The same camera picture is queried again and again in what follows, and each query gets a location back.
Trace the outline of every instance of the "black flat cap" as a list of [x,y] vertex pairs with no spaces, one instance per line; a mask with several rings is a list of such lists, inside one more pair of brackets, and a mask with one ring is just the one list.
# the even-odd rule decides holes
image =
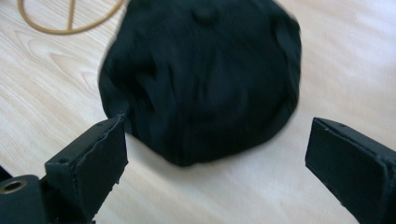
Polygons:
[[269,0],[134,0],[99,77],[108,117],[168,161],[272,138],[298,102],[298,23]]

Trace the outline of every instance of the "black cap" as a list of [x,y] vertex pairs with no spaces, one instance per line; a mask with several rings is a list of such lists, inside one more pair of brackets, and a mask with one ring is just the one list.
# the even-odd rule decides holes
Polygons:
[[134,0],[99,78],[108,117],[168,161],[272,138],[297,106],[298,23],[269,0]]

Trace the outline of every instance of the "cap button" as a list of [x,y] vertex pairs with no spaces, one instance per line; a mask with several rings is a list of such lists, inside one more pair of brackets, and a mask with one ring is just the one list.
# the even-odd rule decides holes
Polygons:
[[200,5],[192,9],[195,21],[202,25],[211,25],[219,19],[219,10],[213,5]]

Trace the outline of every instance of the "metal ring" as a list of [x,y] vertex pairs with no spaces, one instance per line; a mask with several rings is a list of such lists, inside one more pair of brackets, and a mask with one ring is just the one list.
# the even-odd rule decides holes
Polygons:
[[36,23],[32,22],[25,12],[25,9],[23,6],[23,0],[18,0],[18,10],[20,11],[23,19],[37,31],[40,31],[40,32],[43,32],[46,34],[51,34],[51,35],[72,35],[72,34],[80,33],[83,31],[87,31],[87,30],[101,24],[102,22],[108,20],[110,17],[112,17],[117,12],[117,10],[120,9],[120,7],[122,6],[122,2],[123,2],[123,0],[119,0],[116,3],[116,5],[101,19],[94,21],[91,24],[73,29],[73,18],[74,18],[76,0],[70,0],[69,16],[68,16],[68,23],[67,23],[66,30],[48,29],[48,28],[42,27],[42,26],[37,25]]
[[9,183],[6,183],[4,186],[0,188],[0,194],[9,194],[20,189],[23,189],[27,185],[26,180],[14,180]]

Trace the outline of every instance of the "wood grain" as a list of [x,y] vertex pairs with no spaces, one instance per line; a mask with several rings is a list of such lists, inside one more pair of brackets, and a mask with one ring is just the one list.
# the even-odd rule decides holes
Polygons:
[[[25,0],[36,22],[65,27],[67,1]],[[115,1],[77,1],[77,25]],[[358,223],[304,167],[313,117],[343,122],[396,149],[396,2],[279,0],[301,25],[301,100],[269,143],[179,169],[127,135],[130,163],[98,223]],[[13,175],[105,119],[97,74],[122,8],[79,35],[45,35],[0,1],[0,162]]]

